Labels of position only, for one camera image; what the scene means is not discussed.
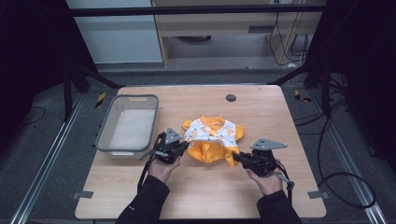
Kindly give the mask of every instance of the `gray carpet floor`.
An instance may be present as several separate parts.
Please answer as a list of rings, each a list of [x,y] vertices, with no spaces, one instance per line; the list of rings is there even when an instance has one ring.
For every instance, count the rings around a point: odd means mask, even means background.
[[[237,67],[233,69],[180,70],[180,71],[137,71],[103,73],[105,77],[123,85],[180,85],[180,84],[233,84],[266,83],[286,75],[288,68],[272,69]],[[96,135],[110,104],[117,93],[102,83],[88,78],[91,89],[88,93],[73,90],[74,99],[83,97],[81,109],[64,141],[56,162],[49,172],[47,181],[35,201],[27,223],[93,223],[77,220],[74,212],[78,201],[72,199],[74,192],[83,189],[96,150]],[[300,90],[306,97],[314,98],[317,90],[305,91],[298,78],[282,86],[292,117],[296,124],[310,120],[301,119],[316,116],[318,106],[294,97],[294,90]],[[105,91],[106,99],[101,108],[95,108],[98,95]],[[344,100],[341,94],[335,94],[332,104]],[[8,223],[29,190],[46,159],[51,144],[63,125],[64,97],[62,85],[39,93],[34,107],[26,117],[24,124],[8,146],[8,154],[0,160],[0,223]],[[306,156],[317,182],[319,134],[324,125],[323,119],[298,126]],[[372,157],[369,146],[353,115],[348,112],[348,104],[337,106],[332,111],[332,125],[341,136],[348,153],[362,173],[362,177],[374,188],[377,204],[388,223],[396,223],[396,174],[387,162],[380,157]],[[336,146],[326,132],[320,151],[320,162],[325,175],[345,171]],[[337,193],[352,203],[359,203],[359,197],[351,184],[351,178],[341,176],[329,181]],[[325,186],[322,191],[329,191]],[[353,208],[332,197],[324,200],[327,215],[321,219],[304,219],[304,223],[375,223],[364,209]],[[180,220],[162,221],[163,223],[260,223],[258,220]]]

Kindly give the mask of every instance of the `hand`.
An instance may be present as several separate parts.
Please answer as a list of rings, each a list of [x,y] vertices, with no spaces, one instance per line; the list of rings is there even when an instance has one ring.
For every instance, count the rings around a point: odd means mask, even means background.
[[[283,189],[282,180],[276,174],[271,174],[267,177],[259,177],[250,169],[246,169],[246,171],[248,176],[252,180],[254,180],[257,185],[259,185],[260,191],[264,196],[270,195]],[[274,172],[280,173],[280,170],[276,168]]]
[[[148,174],[161,180],[164,184],[168,181],[172,171],[180,165],[180,157],[178,157],[173,164],[166,164],[158,160],[151,162],[148,168]]]

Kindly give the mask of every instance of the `orange shirt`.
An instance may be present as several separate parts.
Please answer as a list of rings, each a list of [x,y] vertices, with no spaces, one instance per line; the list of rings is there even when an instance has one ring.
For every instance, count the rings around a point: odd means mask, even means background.
[[[190,142],[186,153],[206,163],[225,159],[229,166],[235,166],[233,153],[239,153],[236,140],[243,136],[244,128],[222,117],[207,118],[183,123],[185,140]]]

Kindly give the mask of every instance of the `black cable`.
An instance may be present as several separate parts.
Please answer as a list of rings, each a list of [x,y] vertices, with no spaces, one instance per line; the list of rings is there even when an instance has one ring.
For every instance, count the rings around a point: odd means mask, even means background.
[[[330,110],[335,109],[337,106],[339,106],[339,105],[342,104],[343,102],[345,102],[345,100],[341,100],[341,101],[337,102],[336,104],[332,105],[332,106],[330,107]],[[299,126],[304,126],[304,125],[306,125],[306,124],[312,123],[312,122],[314,122],[314,121],[320,119],[321,117],[325,116],[325,114],[319,113],[319,114],[315,114],[315,115],[309,115],[309,116],[306,116],[306,117],[300,118],[300,119],[307,119],[307,118],[311,118],[311,117],[314,117],[314,116],[317,116],[317,117],[315,117],[314,119],[311,119],[311,120],[309,120],[309,121],[303,122],[303,123],[295,124],[295,126],[296,126],[296,127],[299,127]]]
[[[305,35],[304,50],[303,50],[303,63],[305,63],[307,54],[308,54],[308,35]]]
[[[288,199],[289,202],[292,203],[292,190],[294,187],[294,182],[291,182],[288,172],[286,171],[286,167],[280,162],[280,161],[276,161],[276,167],[283,173],[283,175],[289,180],[288,186],[287,186],[287,190],[288,190]]]
[[[277,65],[287,65],[287,64],[289,64],[289,63],[298,62],[298,60],[290,59],[289,56],[288,56],[288,54],[286,53],[286,49],[285,49],[285,45],[284,45],[284,43],[283,43],[282,35],[280,34],[280,30],[279,30],[278,19],[279,19],[279,12],[276,13],[276,20],[275,20],[274,28],[273,28],[273,31],[272,31],[271,34],[270,34],[270,49],[271,49],[271,51],[272,51],[272,53],[273,53],[273,55],[274,55],[275,62],[276,62]],[[273,36],[273,33],[274,33],[275,28],[277,28],[277,32],[278,32],[278,34],[279,34],[280,43],[282,44],[283,53],[285,54],[286,58],[287,58],[288,60],[290,60],[290,62],[288,62],[288,63],[279,63],[279,62],[276,60],[275,53],[274,53],[274,50],[273,50],[273,48],[272,48],[272,36]]]
[[[293,41],[291,42],[291,47],[290,47],[290,52],[292,55],[296,56],[296,57],[301,57],[304,54],[306,54],[308,52],[308,50],[306,50],[306,46],[307,46],[307,41],[308,41],[308,35],[305,35],[305,40],[304,40],[304,46],[303,49],[294,49],[294,45],[296,43],[298,35],[295,35],[293,38]]]
[[[155,153],[150,153],[149,159],[148,161],[146,161],[145,167],[143,168],[142,174],[140,175],[139,182],[137,182],[137,192],[139,192],[142,188],[143,181],[145,180],[146,173],[148,172],[151,163],[157,159],[152,159],[154,157],[154,154]]]
[[[359,0],[356,0],[355,1],[355,3],[354,3],[354,5],[351,7],[351,9],[348,11],[348,13],[345,15],[345,17],[341,20],[341,22],[335,27],[335,29],[328,35],[328,37],[323,41],[323,43],[310,55],[310,57],[308,58],[308,57],[306,57],[304,60],[309,60],[309,59],[311,59],[312,57],[314,57],[314,56],[316,56],[316,54],[318,53],[318,52],[320,52],[321,51],[321,49],[322,48],[324,48],[326,45],[327,45],[327,43],[332,39],[332,37],[337,33],[337,32],[339,32],[339,30],[340,30],[340,28],[342,27],[342,25],[344,24],[344,22],[347,20],[347,18],[349,17],[349,15],[352,13],[352,11],[353,11],[353,9],[355,9],[355,7],[356,7],[356,5],[358,4],[358,2],[359,2]],[[277,12],[276,13],[276,22],[275,22],[275,25],[274,25],[274,29],[273,29],[273,31],[272,31],[272,33],[271,33],[271,35],[270,35],[270,49],[271,49],[271,51],[273,52],[273,54],[275,55],[275,53],[274,53],[274,50],[272,49],[272,45],[271,45],[271,42],[272,42],[272,35],[273,35],[273,32],[274,32],[274,30],[275,30],[275,27],[277,27],[277,30],[278,30],[278,33],[279,33],[279,35],[280,35],[280,31],[279,31],[279,27],[278,27],[278,17],[279,17],[279,12]],[[286,50],[285,50],[285,47],[284,47],[284,44],[283,44],[283,39],[281,38],[281,36],[280,36],[280,41],[281,41],[281,43],[282,43],[282,46],[283,46],[283,51],[284,51],[284,53],[285,53],[285,56],[290,60],[290,58],[288,57],[288,55],[286,54]],[[290,62],[288,62],[288,63],[295,63],[295,62],[298,62],[298,61],[295,61],[295,60],[290,60]],[[279,63],[277,60],[276,60],[276,64],[278,64],[278,65],[287,65],[288,63]]]
[[[330,120],[331,120],[331,118],[327,118],[327,119],[326,119],[325,125],[323,126],[323,129],[322,129],[322,132],[321,132],[321,135],[320,135],[320,138],[319,138],[319,143],[318,143],[318,154],[317,154],[318,171],[319,171],[320,177],[322,178],[322,180],[318,183],[318,187],[320,187],[322,184],[325,184],[325,185],[327,186],[327,188],[328,188],[338,199],[340,199],[342,202],[344,202],[344,203],[346,203],[347,205],[350,205],[350,206],[352,206],[352,207],[354,207],[354,208],[359,208],[359,209],[366,209],[366,208],[369,208],[369,207],[371,207],[371,206],[373,206],[373,205],[375,204],[375,202],[376,202],[376,195],[375,195],[374,189],[370,186],[370,184],[369,184],[366,180],[364,180],[363,178],[361,178],[361,177],[358,176],[358,175],[354,175],[354,174],[348,173],[348,172],[338,172],[338,173],[334,173],[334,174],[328,175],[328,176],[326,176],[326,177],[324,176],[324,174],[323,174],[323,172],[322,172],[321,164],[320,164],[320,149],[321,149],[321,144],[322,144],[322,141],[323,141],[323,135],[324,135],[324,133],[325,133],[325,127],[327,126],[327,124],[328,124],[328,122],[329,122]],[[330,178],[333,178],[333,177],[335,177],[335,176],[338,176],[338,175],[350,175],[350,176],[353,176],[353,177],[359,179],[360,181],[362,181],[362,182],[369,188],[369,190],[371,191],[371,193],[372,193],[372,195],[373,195],[373,201],[372,201],[371,203],[367,204],[367,205],[360,205],[360,204],[351,203],[351,202],[349,202],[348,200],[346,200],[346,199],[344,199],[343,197],[341,197],[341,196],[340,196],[338,193],[336,193],[336,191],[335,191],[332,187],[330,187],[330,185],[327,183],[327,180],[329,180]]]
[[[337,93],[340,93],[340,94],[344,95],[344,94],[345,94],[345,91],[339,91],[339,90],[337,90],[337,91],[332,91],[332,93],[330,93],[329,96],[335,95],[335,94],[337,94]]]
[[[347,105],[347,100],[342,100],[342,101],[340,101],[340,104],[334,105],[334,106],[332,107],[332,109],[333,109],[333,110],[338,110],[338,108],[339,108],[341,105]]]
[[[327,130],[330,129],[331,125],[332,125],[332,121],[325,128],[325,132],[327,132]],[[301,135],[319,135],[319,134],[322,134],[322,132],[320,132],[320,133],[298,133],[298,134],[301,134]]]
[[[33,121],[31,121],[31,122],[26,122],[26,123],[23,123],[22,125],[31,125],[31,124],[34,124],[34,123],[36,123],[36,122],[38,122],[39,120],[41,120],[41,119],[43,119],[44,118],[44,116],[46,115],[46,110],[43,108],[43,107],[40,107],[40,106],[33,106],[32,107],[32,109],[41,109],[42,111],[43,111],[43,114],[41,115],[41,117],[40,118],[38,118],[38,119],[36,119],[36,120],[33,120]]]
[[[335,86],[336,89],[340,91],[346,91],[347,85],[344,84],[342,81],[339,81],[337,78],[330,76],[332,84]]]

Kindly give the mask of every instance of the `metal bracket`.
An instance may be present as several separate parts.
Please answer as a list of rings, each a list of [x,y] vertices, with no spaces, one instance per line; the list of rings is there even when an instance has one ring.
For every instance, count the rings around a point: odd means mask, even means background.
[[[175,132],[171,127],[166,130],[165,144],[169,145],[181,139],[181,135]]]
[[[308,192],[308,196],[310,199],[316,199],[316,198],[330,199],[331,198],[331,195],[329,192],[327,192],[327,191],[321,192],[319,190]]]
[[[285,143],[278,143],[271,140],[260,138],[257,142],[250,146],[251,149],[257,150],[271,150],[276,148],[287,147]]]
[[[82,191],[82,192],[74,192],[72,195],[72,199],[80,199],[80,198],[92,198],[93,191]]]

